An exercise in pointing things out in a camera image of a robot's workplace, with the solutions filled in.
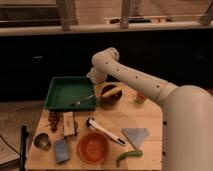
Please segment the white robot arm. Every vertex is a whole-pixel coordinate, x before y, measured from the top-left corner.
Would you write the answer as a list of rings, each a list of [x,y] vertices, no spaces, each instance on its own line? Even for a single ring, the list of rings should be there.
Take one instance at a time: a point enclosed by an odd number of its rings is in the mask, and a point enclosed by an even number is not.
[[[208,91],[122,65],[113,47],[92,56],[87,76],[95,84],[112,76],[161,108],[162,171],[213,171],[213,95]]]

